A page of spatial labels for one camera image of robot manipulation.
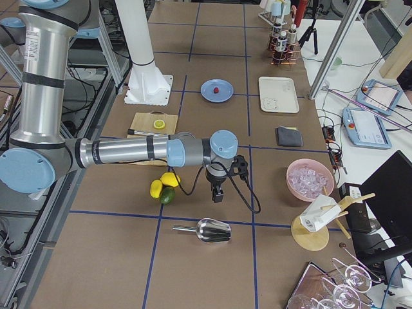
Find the white table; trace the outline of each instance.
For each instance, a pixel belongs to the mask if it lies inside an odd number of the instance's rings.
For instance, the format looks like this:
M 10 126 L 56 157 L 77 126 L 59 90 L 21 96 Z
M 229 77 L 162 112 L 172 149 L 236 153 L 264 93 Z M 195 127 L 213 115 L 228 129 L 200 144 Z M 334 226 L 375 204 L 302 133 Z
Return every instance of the white table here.
M 311 25 L 312 21 L 308 19 L 302 20 L 302 23 L 297 31 L 297 37 L 300 38 L 304 31 Z M 324 59 L 324 56 L 330 46 L 330 43 L 333 39 L 333 36 L 336 33 L 336 30 L 339 26 L 340 21 L 325 21 L 325 20 L 318 20 L 316 22 L 316 29 L 317 29 L 317 37 L 318 37 L 318 47 L 319 53 L 318 55 L 314 55 L 314 43 L 313 43 L 313 36 L 311 36 L 310 41 L 306 42 L 302 48 L 302 56 L 304 57 L 304 65 L 307 70 L 309 83 L 312 85 L 317 72 L 321 66 L 321 62 L 317 62 L 314 60 L 307 60 L 307 59 L 316 59 L 321 61 Z M 343 59 L 343 63 L 345 64 L 355 64 L 355 65 L 362 65 L 371 62 L 375 62 L 377 59 L 381 57 L 380 52 L 378 51 L 375 43 L 372 41 L 371 37 L 367 33 L 363 24 L 359 21 L 355 22 L 351 28 L 350 34 L 347 36 L 345 41 L 343 42 L 341 49 L 339 51 L 339 56 Z M 379 68 L 384 64 L 384 60 L 377 65 L 377 67 L 373 70 L 367 80 L 370 79 L 377 79 L 385 84 L 394 85 L 397 84 L 396 80 L 388 80 L 382 79 L 379 74 Z M 328 75 L 326 80 L 330 83 L 330 88 L 339 89 L 342 91 L 349 91 L 355 88 L 358 88 L 365 78 L 365 76 L 369 73 L 370 69 L 372 68 L 372 64 L 363 66 L 360 68 L 353 67 L 353 66 L 340 66 L 336 72 L 332 72 Z M 351 93 L 345 94 L 347 97 L 352 98 L 353 94 L 356 91 L 352 91 Z M 331 111 L 338 115 L 342 114 L 343 108 L 348 105 L 347 101 L 335 96 L 332 93 L 329 93 L 326 97 L 326 92 L 322 91 L 318 94 L 315 99 L 315 103 L 317 108 L 321 109 L 324 102 L 323 108 L 327 111 Z M 399 101 L 399 105 L 405 106 L 408 108 L 412 108 L 411 103 L 406 98 L 405 95 L 402 95 L 402 98 Z M 404 111 L 402 109 L 397 108 L 396 111 L 403 114 L 407 118 L 412 118 L 412 112 Z M 318 111 L 319 116 L 324 116 L 322 111 Z M 340 123 L 340 118 L 330 113 L 326 113 L 326 116 L 330 117 L 335 124 Z M 399 121 L 401 124 L 409 124 L 404 119 L 399 117 L 396 114 L 392 114 L 391 118 L 393 120 Z M 323 124 L 324 118 L 320 118 L 320 122 Z M 326 125 L 330 125 L 330 120 L 326 119 Z M 384 122 L 384 126 L 386 129 L 393 129 L 394 127 Z M 337 143 L 342 147 L 343 151 L 343 164 L 346 168 L 348 174 L 344 172 L 343 169 L 340 169 L 340 180 L 338 186 L 343 184 L 344 182 L 351 182 L 351 183 L 363 183 L 376 169 L 378 169 L 395 151 L 401 150 L 410 160 L 412 160 L 412 134 L 407 133 L 405 131 L 395 131 L 390 132 L 389 139 L 393 147 L 389 150 L 380 150 L 380 149 L 367 149 L 361 147 L 355 147 L 351 141 L 349 140 L 345 128 L 341 128 L 339 126 L 335 127 L 335 137 Z M 379 234 L 386 239 L 388 235 L 384 232 L 379 230 Z M 393 243 L 391 241 L 388 242 L 389 246 L 392 246 Z M 412 274 L 412 268 L 407 264 L 407 262 L 403 263 L 402 265 L 407 273 Z M 386 301 L 385 308 L 395 308 L 397 302 L 396 300 L 403 296 L 403 295 L 412 295 L 412 281 L 408 279 L 402 280 L 404 287 L 403 289 L 394 289 L 396 296 L 395 297 L 388 297 Z M 386 286 L 378 285 L 372 289 L 368 295 L 375 301 L 375 305 L 380 306 L 383 298 L 383 289 Z

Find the brown tabletop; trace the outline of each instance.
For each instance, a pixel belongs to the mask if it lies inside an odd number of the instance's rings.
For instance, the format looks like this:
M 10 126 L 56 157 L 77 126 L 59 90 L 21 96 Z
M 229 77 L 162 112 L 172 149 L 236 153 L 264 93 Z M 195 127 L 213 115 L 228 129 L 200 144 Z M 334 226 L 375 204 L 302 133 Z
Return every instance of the brown tabletop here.
M 31 308 L 279 309 L 307 262 L 331 270 L 332 257 L 350 260 L 338 244 L 351 247 L 351 241 L 335 229 L 319 252 L 306 251 L 292 238 L 290 223 L 309 203 L 288 191 L 286 168 L 299 158 L 328 167 L 330 161 L 314 102 L 304 98 L 309 84 L 303 63 L 270 64 L 269 28 L 258 12 L 252 5 L 156 2 L 149 28 L 156 65 L 174 75 L 169 105 L 126 105 L 125 93 L 119 95 L 102 137 L 126 137 L 134 114 L 150 111 L 178 115 L 176 131 L 198 138 L 228 129 L 249 163 L 261 214 L 251 214 L 229 181 L 223 184 L 222 203 L 211 201 L 210 183 L 202 174 L 192 196 L 177 191 L 171 204 L 160 205 L 149 186 L 165 167 L 91 167 Z M 292 78 L 300 112 L 262 112 L 260 76 Z M 206 80 L 217 78 L 234 86 L 235 95 L 223 104 L 200 94 Z M 277 146 L 277 126 L 298 127 L 304 146 Z M 177 169 L 184 187 L 192 185 L 197 170 Z M 250 202 L 244 183 L 236 183 Z M 207 245 L 171 228 L 193 226 L 202 218 L 229 222 L 232 239 Z

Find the tripod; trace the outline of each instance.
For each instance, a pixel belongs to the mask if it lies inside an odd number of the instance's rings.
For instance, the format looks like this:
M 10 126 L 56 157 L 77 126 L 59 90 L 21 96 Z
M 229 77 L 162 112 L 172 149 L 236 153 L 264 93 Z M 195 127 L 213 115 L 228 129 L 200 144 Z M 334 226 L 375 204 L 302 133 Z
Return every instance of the tripod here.
M 314 5 L 312 7 L 312 24 L 304 32 L 302 37 L 299 39 L 299 46 L 302 48 L 305 42 L 309 41 L 310 35 L 314 34 L 314 49 L 315 55 L 317 55 L 317 32 L 315 28 L 317 8 L 319 6 L 319 0 L 314 0 Z

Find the ice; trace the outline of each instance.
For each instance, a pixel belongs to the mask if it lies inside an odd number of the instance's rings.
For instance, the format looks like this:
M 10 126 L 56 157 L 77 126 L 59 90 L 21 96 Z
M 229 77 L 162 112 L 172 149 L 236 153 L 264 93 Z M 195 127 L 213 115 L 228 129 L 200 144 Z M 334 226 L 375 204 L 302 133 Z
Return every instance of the ice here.
M 323 193 L 323 187 L 328 185 L 328 179 L 324 174 L 308 167 L 292 169 L 288 179 L 292 187 L 307 198 L 317 198 Z

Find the black monitor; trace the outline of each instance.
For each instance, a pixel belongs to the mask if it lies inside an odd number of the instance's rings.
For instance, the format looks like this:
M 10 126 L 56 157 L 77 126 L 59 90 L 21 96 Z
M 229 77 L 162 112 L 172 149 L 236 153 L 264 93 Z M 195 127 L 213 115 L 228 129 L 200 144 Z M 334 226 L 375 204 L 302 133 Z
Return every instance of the black monitor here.
M 395 152 L 360 187 L 362 195 L 375 193 L 366 201 L 395 246 L 368 255 L 371 265 L 397 256 L 409 258 L 412 266 L 412 162 Z

